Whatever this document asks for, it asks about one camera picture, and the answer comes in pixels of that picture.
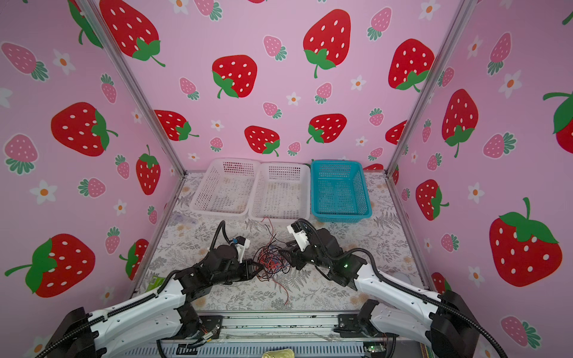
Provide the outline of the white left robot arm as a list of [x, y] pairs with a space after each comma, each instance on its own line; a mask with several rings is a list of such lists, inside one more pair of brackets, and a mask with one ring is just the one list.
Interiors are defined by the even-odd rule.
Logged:
[[39, 357], [117, 357], [147, 342], [195, 338], [206, 343], [216, 332], [192, 303], [214, 286], [250, 281], [263, 265], [244, 257], [244, 237], [212, 242], [206, 256], [191, 267], [171, 271], [157, 288], [128, 301], [87, 313], [66, 315]]

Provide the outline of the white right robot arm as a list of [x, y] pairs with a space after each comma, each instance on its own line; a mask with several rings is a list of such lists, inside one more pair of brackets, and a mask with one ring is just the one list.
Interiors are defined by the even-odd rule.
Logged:
[[373, 297], [366, 319], [377, 332], [424, 344], [436, 357], [473, 357], [480, 338], [499, 357], [507, 356], [456, 292], [420, 289], [385, 274], [368, 250], [344, 251], [328, 230], [317, 230], [306, 219], [298, 219], [287, 230], [294, 239], [281, 255], [297, 270], [315, 266], [327, 280]]

